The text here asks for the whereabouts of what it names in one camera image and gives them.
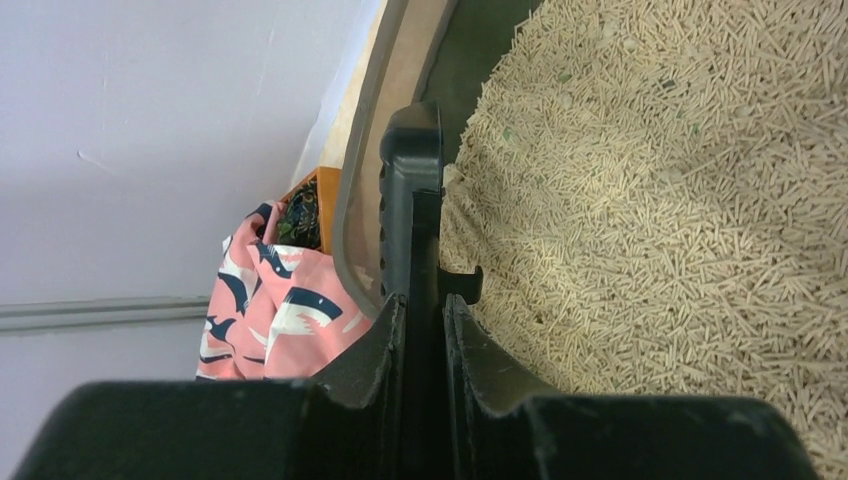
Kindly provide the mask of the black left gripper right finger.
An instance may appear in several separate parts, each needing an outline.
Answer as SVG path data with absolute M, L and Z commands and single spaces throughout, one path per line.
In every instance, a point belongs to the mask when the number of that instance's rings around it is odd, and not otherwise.
M 727 396 L 565 394 L 444 308 L 458 479 L 813 479 L 771 405 Z

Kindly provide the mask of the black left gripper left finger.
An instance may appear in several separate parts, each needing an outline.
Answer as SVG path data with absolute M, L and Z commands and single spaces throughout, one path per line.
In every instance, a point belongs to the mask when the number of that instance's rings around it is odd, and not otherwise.
M 318 374 L 95 382 L 52 411 L 19 479 L 393 479 L 399 386 L 392 296 Z

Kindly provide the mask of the black litter scoop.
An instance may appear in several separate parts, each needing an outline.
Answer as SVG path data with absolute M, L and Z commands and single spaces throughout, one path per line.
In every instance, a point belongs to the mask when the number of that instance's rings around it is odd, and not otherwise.
M 454 454 L 443 304 L 480 300 L 483 271 L 439 263 L 443 128 L 436 101 L 394 113 L 380 142 L 381 294 L 404 301 L 398 476 L 451 479 Z

